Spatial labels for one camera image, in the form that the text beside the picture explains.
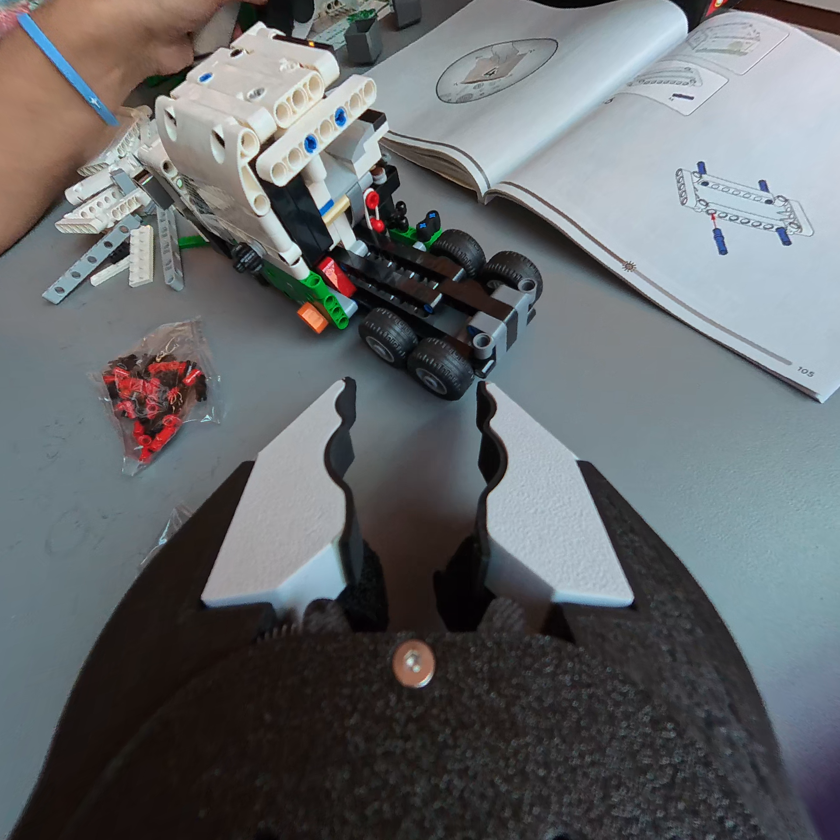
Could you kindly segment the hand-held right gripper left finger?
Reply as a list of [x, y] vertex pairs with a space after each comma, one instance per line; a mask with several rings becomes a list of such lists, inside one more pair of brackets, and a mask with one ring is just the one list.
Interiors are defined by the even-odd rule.
[[387, 628], [380, 561], [362, 540], [344, 475], [355, 381], [336, 381], [263, 448], [203, 590], [206, 606], [269, 603], [302, 619], [336, 599], [354, 630]]

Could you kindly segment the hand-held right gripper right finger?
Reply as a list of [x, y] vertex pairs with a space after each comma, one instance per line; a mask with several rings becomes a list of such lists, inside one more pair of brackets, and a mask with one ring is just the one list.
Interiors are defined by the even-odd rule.
[[490, 601], [540, 630], [554, 604], [627, 607], [634, 594], [574, 454], [496, 385], [481, 383], [476, 527], [434, 576], [447, 629], [471, 632]]

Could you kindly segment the person's left forearm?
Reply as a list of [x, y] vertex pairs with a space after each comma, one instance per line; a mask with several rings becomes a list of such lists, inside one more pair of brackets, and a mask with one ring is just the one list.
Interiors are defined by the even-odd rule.
[[1, 47], [1, 252], [49, 210], [112, 130], [20, 27]]

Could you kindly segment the lego truck model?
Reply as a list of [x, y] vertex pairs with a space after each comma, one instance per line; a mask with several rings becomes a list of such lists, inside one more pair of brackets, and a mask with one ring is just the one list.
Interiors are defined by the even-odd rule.
[[157, 98], [161, 176], [311, 330], [355, 322], [380, 360], [456, 401], [533, 320], [541, 273], [515, 251], [486, 257], [435, 209], [410, 222], [375, 82], [334, 86], [339, 70], [330, 48], [253, 24]]

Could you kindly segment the pile of loose lego pieces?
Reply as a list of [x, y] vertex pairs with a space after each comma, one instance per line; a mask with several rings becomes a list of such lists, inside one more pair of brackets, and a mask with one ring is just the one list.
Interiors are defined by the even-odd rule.
[[165, 284], [183, 289], [175, 214], [192, 218], [195, 208], [151, 108], [121, 108], [116, 134], [78, 173], [80, 180], [65, 191], [71, 208], [56, 228], [98, 239], [49, 286], [44, 299], [59, 304], [84, 281], [95, 287], [122, 272], [132, 288], [150, 284], [157, 249]]

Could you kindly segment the lego instruction booklet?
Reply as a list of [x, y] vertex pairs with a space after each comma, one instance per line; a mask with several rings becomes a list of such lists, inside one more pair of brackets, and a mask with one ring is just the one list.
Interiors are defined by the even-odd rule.
[[839, 383], [838, 52], [672, 2], [473, 2], [371, 71], [397, 153], [504, 196], [827, 400]]

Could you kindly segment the person's left hand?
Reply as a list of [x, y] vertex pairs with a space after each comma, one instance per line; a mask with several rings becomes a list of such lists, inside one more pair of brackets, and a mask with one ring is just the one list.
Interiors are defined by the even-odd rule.
[[187, 67], [193, 35], [227, 2], [55, 1], [31, 19], [97, 103], [123, 104], [140, 82]]

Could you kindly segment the clear plastic bag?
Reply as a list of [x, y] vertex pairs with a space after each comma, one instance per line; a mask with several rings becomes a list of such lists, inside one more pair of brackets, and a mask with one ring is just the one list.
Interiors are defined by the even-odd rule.
[[178, 505], [173, 508], [168, 517], [161, 534], [152, 545], [150, 552], [143, 558], [138, 567], [138, 574], [140, 574], [152, 559], [161, 551], [163, 547], [172, 539], [172, 537], [179, 531], [179, 529], [189, 520], [193, 515], [193, 511], [184, 505]]

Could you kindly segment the bag of red black pins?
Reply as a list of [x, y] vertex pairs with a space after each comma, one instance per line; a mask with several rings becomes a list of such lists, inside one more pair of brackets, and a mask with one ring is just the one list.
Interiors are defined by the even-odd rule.
[[121, 436], [126, 476], [151, 465], [185, 425], [224, 416], [200, 318], [161, 325], [89, 379]]

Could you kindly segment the blue wristband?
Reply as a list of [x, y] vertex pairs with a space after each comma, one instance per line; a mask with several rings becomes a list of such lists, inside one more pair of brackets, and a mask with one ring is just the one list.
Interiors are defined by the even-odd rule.
[[37, 48], [43, 53], [47, 60], [53, 65], [63, 78], [70, 84], [85, 103], [99, 116], [100, 120], [108, 126], [119, 125], [118, 119], [111, 110], [102, 102], [94, 90], [85, 82], [76, 69], [58, 51], [55, 45], [49, 40], [41, 28], [35, 23], [28, 13], [16, 15], [19, 27], [33, 41]]

